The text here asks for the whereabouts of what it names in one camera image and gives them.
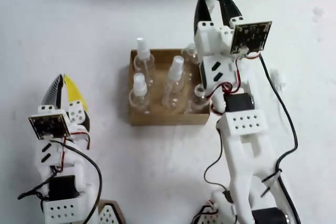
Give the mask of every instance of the black cable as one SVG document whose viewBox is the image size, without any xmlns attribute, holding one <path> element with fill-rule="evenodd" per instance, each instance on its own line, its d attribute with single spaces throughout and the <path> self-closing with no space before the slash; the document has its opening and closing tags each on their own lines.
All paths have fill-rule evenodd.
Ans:
<svg viewBox="0 0 336 224">
<path fill-rule="evenodd" d="M 58 172 L 55 170 L 56 168 L 52 167 L 51 169 L 53 171 L 53 174 L 49 178 L 47 178 L 44 182 L 42 182 L 38 186 L 34 187 L 32 190 L 29 190 L 25 193 L 20 194 L 17 197 L 17 199 L 20 200 L 20 199 L 23 199 L 23 198 L 25 198 L 27 196 L 31 196 L 31 195 L 36 195 L 39 199 L 44 199 L 45 196 L 43 196 L 43 194 L 38 192 L 37 190 L 41 189 L 44 185 L 48 184 L 50 182 L 50 180 L 57 175 Z"/>
<path fill-rule="evenodd" d="M 282 161 L 286 156 L 288 156 L 289 154 L 291 154 L 291 153 L 293 153 L 294 151 L 296 151 L 296 149 L 297 149 L 298 146 L 299 146 L 299 143 L 298 143 L 298 137 L 297 137 L 297 135 L 296 135 L 296 131 L 295 131 L 295 128 L 294 128 L 293 121 L 292 121 L 292 119 L 291 119 L 291 117 L 290 117 L 290 115 L 289 115 L 289 113 L 288 113 L 288 111 L 287 111 L 287 108 L 286 108 L 284 102 L 282 101 L 282 99 L 281 99 L 281 97 L 280 97 L 280 95 L 279 95 L 277 89 L 274 87 L 274 84 L 273 84 L 273 82 L 272 82 L 272 80 L 271 80 L 271 78 L 270 78 L 270 76 L 269 76 L 269 74 L 268 74 L 267 67 L 266 67 L 266 65 L 265 65 L 264 59 L 263 59 L 263 57 L 261 56 L 261 54 L 260 54 L 260 56 L 259 56 L 259 59 L 260 59 L 261 64 L 262 64 L 262 68 L 264 69 L 266 78 L 267 78 L 267 80 L 268 80 L 268 82 L 269 82 L 271 88 L 273 89 L 274 94 L 275 94 L 276 97 L 278 98 L 278 100 L 279 100 L 279 102 L 280 102 L 280 104 L 281 104 L 281 106 L 282 106 L 282 108 L 283 108 L 283 110 L 284 110 L 284 112 L 285 112 L 285 114 L 286 114 L 286 117 L 287 117 L 287 119 L 288 119 L 288 122 L 289 122 L 289 124 L 290 124 L 291 130 L 292 130 L 292 133 L 293 133 L 293 137 L 294 137 L 294 148 L 292 148 L 292 149 L 290 149 L 289 151 L 286 151 L 285 153 L 283 153 L 283 154 L 278 158 L 278 160 L 277 160 L 277 162 L 276 162 L 276 164 L 275 164 L 275 173 L 277 173 L 277 172 L 280 170 L 280 163 L 281 163 L 281 161 Z M 296 224 L 301 224 L 301 221 L 300 221 L 300 217 L 299 217 L 299 215 L 298 215 L 298 212 L 297 212 L 297 210 L 296 210 L 296 208 L 295 208 L 295 206 L 294 206 L 294 203 L 293 203 L 292 199 L 290 198 L 290 196 L 289 196 L 289 194 L 288 194 L 288 192 L 287 192 L 287 189 L 286 189 L 286 187 L 285 187 L 285 185 L 284 185 L 284 182 L 282 181 L 281 176 L 279 176 L 279 178 L 278 178 L 278 183 L 279 183 L 280 188 L 282 189 L 283 194 L 285 195 L 285 198 L 286 198 L 286 200 L 287 200 L 287 202 L 288 202 L 288 204 L 289 204 L 289 206 L 290 206 L 290 208 L 291 208 L 291 210 L 292 210 L 292 213 L 293 213 L 293 215 L 294 215 Z"/>
<path fill-rule="evenodd" d="M 95 204 L 93 205 L 93 208 L 91 209 L 91 211 L 89 212 L 88 216 L 86 217 L 86 219 L 84 220 L 84 222 L 82 224 L 87 224 L 90 220 L 90 218 L 92 217 L 96 207 L 98 206 L 99 200 L 100 200 L 100 195 L 101 195 L 101 190 L 102 190 L 102 176 L 101 176 L 101 171 L 98 167 L 98 165 L 87 155 L 85 155 L 83 152 L 77 150 L 76 148 L 73 148 L 69 145 L 66 145 L 62 142 L 59 141 L 55 141 L 55 140 L 50 140 L 51 143 L 58 143 L 60 145 L 62 145 L 64 148 L 69 149 L 75 153 L 77 153 L 78 155 L 82 156 L 83 158 L 85 158 L 87 161 L 89 161 L 91 163 L 91 165 L 93 165 L 95 167 L 95 169 L 97 170 L 98 176 L 99 176 L 99 188 L 98 188 L 98 193 L 97 193 L 97 198 L 96 201 L 94 202 Z"/>
<path fill-rule="evenodd" d="M 203 174 L 203 177 L 204 177 L 204 180 L 205 180 L 207 183 L 212 184 L 212 185 L 221 186 L 221 187 L 223 187 L 224 191 L 227 191 L 227 188 L 226 188 L 224 185 L 222 185 L 222 184 L 220 184 L 220 183 L 210 182 L 209 180 L 206 179 L 206 174 L 207 174 L 208 170 L 209 170 L 211 167 L 213 167 L 215 164 L 217 164 L 217 162 L 220 160 L 220 158 L 221 158 L 222 155 L 223 155 L 223 140 L 222 140 L 221 132 L 219 131 L 219 129 L 217 129 L 217 132 L 219 133 L 219 138 L 220 138 L 220 140 L 221 140 L 221 149 L 220 149 L 220 152 L 221 152 L 221 153 L 219 154 L 218 159 L 216 159 L 215 162 L 213 162 L 212 164 L 210 164 L 210 165 L 207 167 L 207 169 L 205 169 L 204 174 Z"/>
</svg>

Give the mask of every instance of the white surface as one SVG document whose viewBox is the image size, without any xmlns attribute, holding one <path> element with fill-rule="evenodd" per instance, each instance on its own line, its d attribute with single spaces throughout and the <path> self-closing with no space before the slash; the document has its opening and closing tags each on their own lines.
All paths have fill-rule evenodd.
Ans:
<svg viewBox="0 0 336 224">
<path fill-rule="evenodd" d="M 234 1 L 243 15 L 273 21 L 263 55 L 269 68 L 284 71 L 288 79 L 282 96 L 300 146 L 282 169 L 301 221 L 334 223 L 336 0 Z M 0 0 L 3 223 L 43 223 L 38 199 L 16 197 L 40 183 L 33 165 L 36 137 L 27 117 L 60 73 L 69 74 L 89 106 L 90 153 L 103 173 L 102 198 L 116 200 L 130 224 L 191 221 L 214 189 L 203 182 L 203 171 L 219 154 L 218 117 L 212 115 L 206 126 L 131 127 L 124 81 L 138 36 L 151 48 L 192 42 L 196 2 Z M 314 8 L 322 15 L 316 17 Z M 260 62 L 250 64 L 280 155 L 293 146 L 292 136 Z M 92 167 L 90 172 L 96 179 Z M 208 177 L 228 184 L 224 158 Z"/>
</svg>

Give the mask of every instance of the clear plastic bottle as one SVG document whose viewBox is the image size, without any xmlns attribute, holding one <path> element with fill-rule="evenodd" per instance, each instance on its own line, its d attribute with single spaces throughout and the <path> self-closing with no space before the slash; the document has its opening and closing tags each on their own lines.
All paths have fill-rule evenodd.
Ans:
<svg viewBox="0 0 336 224">
<path fill-rule="evenodd" d="M 198 65 L 197 50 L 194 43 L 189 44 L 182 49 L 181 55 L 184 58 L 184 75 L 186 80 L 191 81 L 193 78 L 193 69 Z"/>
<path fill-rule="evenodd" d="M 134 68 L 136 72 L 145 75 L 147 85 L 151 86 L 154 83 L 155 59 L 143 38 L 138 38 L 136 41 L 138 43 L 138 54 L 134 59 Z"/>
<path fill-rule="evenodd" d="M 180 102 L 184 87 L 183 63 L 182 56 L 175 56 L 164 82 L 162 105 L 166 108 L 175 108 Z"/>
<path fill-rule="evenodd" d="M 136 73 L 133 77 L 133 89 L 129 94 L 129 102 L 133 113 L 149 114 L 149 94 L 145 76 L 142 73 Z"/>
<path fill-rule="evenodd" d="M 185 113 L 199 113 L 207 106 L 209 106 L 209 99 L 205 95 L 205 89 L 202 84 L 198 84 L 195 86 L 195 89 L 187 102 Z"/>
</svg>

